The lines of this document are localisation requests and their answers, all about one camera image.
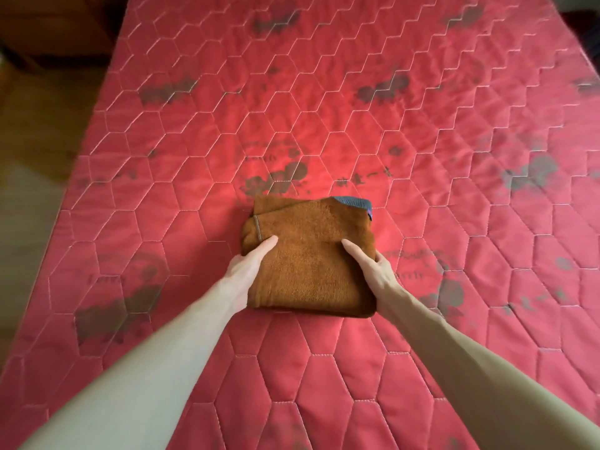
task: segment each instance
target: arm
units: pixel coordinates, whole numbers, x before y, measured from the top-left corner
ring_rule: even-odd
[[[229,319],[246,307],[264,241],[236,256],[225,277],[69,401],[23,450],[162,450]]]
[[[513,365],[427,309],[398,284],[389,262],[343,241],[377,298],[483,449],[596,449],[600,428]]]

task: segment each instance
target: wooden floor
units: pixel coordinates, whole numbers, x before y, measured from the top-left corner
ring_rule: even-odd
[[[103,67],[0,65],[0,365],[23,315]]]

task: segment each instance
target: forearm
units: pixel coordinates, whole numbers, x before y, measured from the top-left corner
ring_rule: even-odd
[[[221,280],[58,411],[24,449],[162,450],[233,314]]]
[[[391,293],[401,295],[389,301],[392,323],[482,449],[600,448],[594,423],[413,296]]]

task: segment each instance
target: hand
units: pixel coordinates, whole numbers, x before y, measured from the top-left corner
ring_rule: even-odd
[[[275,247],[278,240],[279,238],[276,235],[269,237],[245,256],[238,254],[229,262],[229,267],[227,267],[223,279],[233,289],[233,311],[235,313],[243,310],[248,305],[248,289],[259,273],[263,257]]]
[[[396,275],[392,270],[392,266],[379,251],[375,251],[375,260],[367,256],[362,249],[350,240],[343,239],[341,244],[344,249],[351,255],[362,269],[362,274],[371,289],[373,295],[377,299],[377,311],[386,319],[391,319],[391,309],[389,304],[401,295],[410,294],[402,287]]]

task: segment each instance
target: right hand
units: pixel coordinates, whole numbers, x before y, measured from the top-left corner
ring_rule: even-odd
[[[404,287],[398,283],[389,260],[387,260],[379,251],[375,251],[375,260],[371,259],[362,249],[350,240],[343,239],[341,244],[361,267],[367,285],[377,299],[378,313],[390,320],[392,318],[392,311],[390,308],[391,302],[393,302],[394,299],[398,299],[398,295],[406,294],[407,297],[410,295]]]

